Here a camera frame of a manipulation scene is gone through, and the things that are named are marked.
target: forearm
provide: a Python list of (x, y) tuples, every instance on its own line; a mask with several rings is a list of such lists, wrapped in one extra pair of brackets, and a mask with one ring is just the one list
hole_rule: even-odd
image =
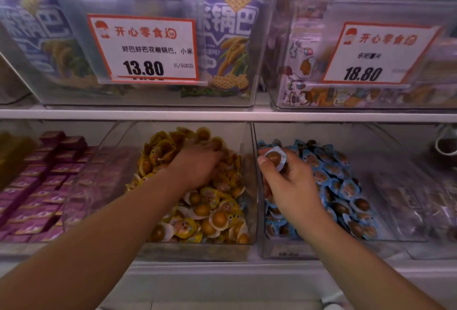
[(355, 309), (443, 309), (326, 213), (318, 215), (307, 220), (314, 222), (312, 230), (303, 222), (298, 232)]
[(0, 279), (2, 309), (94, 309), (185, 191), (163, 170), (89, 216)]

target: pile of yellow candy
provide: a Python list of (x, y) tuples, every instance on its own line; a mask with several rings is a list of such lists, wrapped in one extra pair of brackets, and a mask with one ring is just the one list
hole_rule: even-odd
[(227, 150), (220, 137), (211, 138), (205, 127), (196, 132), (178, 127), (174, 132), (160, 131), (145, 143), (138, 161), (138, 173), (127, 190), (167, 168), (180, 152), (186, 139), (197, 143), (213, 142), (227, 157), (217, 166), (212, 180), (204, 187), (187, 192), (163, 217), (148, 242), (249, 244), (249, 233), (241, 195), (245, 191), (241, 176), (241, 156)]

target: black number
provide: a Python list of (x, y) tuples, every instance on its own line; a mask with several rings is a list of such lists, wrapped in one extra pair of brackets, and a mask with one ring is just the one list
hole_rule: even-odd
[(155, 69), (155, 73), (157, 75), (159, 75), (159, 76), (164, 75), (164, 67), (162, 66), (162, 63), (160, 63), (159, 61), (154, 62), (154, 69)]
[(361, 67), (355, 67), (355, 68), (352, 70), (351, 75), (349, 76), (349, 80), (351, 80), (351, 81), (357, 80), (357, 76), (359, 75), (359, 73), (360, 73), (361, 70), (362, 70)]
[(141, 74), (140, 64), (137, 61), (130, 61), (130, 65), (134, 67), (132, 72), (135, 75), (140, 75)]
[(352, 70), (354, 69), (354, 67), (349, 67), (348, 69), (346, 69), (346, 76), (344, 77), (343, 80), (348, 80), (349, 76), (351, 75), (351, 72)]
[(123, 65), (127, 67), (127, 71), (129, 72), (130, 75), (132, 75), (133, 73), (132, 73), (132, 70), (130, 69), (129, 62), (128, 62), (128, 61), (125, 61), (125, 62), (123, 63)]
[(374, 70), (372, 76), (370, 76), (370, 81), (376, 81), (376, 79), (379, 78), (381, 73), (382, 73), (382, 68), (376, 68)]
[(144, 63), (144, 67), (147, 75), (154, 75), (154, 68), (152, 67), (152, 63), (150, 61), (146, 61)]
[(360, 77), (360, 80), (361, 81), (367, 81), (372, 72), (373, 72), (373, 68), (372, 67), (368, 67), (365, 70), (365, 72), (362, 74), (362, 76)]

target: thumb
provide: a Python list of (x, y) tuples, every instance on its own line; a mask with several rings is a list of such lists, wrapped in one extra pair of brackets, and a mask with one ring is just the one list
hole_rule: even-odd
[(276, 170), (275, 165), (265, 156), (259, 156), (257, 159), (259, 168), (262, 171), (263, 176), (265, 177), (268, 185), (270, 185), (273, 193), (275, 190), (282, 188), (287, 182), (281, 174)]

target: person's right hand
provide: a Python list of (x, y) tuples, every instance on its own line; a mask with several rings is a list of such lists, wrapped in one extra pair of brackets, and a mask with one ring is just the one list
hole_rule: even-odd
[(317, 192), (311, 167), (287, 148), (287, 170), (279, 173), (273, 163), (263, 156), (270, 148), (259, 150), (260, 170), (271, 187), (276, 205), (295, 228), (314, 223), (324, 214), (328, 216)]

